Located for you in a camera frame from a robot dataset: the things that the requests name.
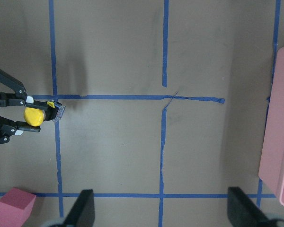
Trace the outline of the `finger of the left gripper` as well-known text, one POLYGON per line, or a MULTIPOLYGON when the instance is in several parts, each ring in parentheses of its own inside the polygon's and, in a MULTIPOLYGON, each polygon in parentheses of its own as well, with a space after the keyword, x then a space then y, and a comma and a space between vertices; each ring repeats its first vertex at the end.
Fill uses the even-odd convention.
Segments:
POLYGON ((0 92, 0 107, 25 106, 35 109, 54 109, 54 102, 40 102, 28 96, 22 82, 0 69, 0 84, 10 88, 13 93, 0 92))
POLYGON ((31 126, 26 122, 12 121, 0 116, 0 144, 8 143, 11 136, 20 135, 22 131, 40 132, 40 126, 31 126))

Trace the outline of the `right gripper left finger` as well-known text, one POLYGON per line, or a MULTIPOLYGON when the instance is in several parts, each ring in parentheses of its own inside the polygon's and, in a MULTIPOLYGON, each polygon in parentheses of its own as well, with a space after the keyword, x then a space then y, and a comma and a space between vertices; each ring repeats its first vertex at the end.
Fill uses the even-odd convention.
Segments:
POLYGON ((94 193, 92 189, 82 190, 69 214, 65 218, 63 227, 92 227, 95 221, 94 193))

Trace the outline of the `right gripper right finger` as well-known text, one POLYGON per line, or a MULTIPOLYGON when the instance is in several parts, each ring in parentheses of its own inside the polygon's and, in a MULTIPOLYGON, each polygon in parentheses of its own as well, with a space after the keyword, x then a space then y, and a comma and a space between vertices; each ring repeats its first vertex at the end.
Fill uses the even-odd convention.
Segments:
POLYGON ((239 187, 228 188, 227 217, 233 227, 271 227, 266 215, 239 187))

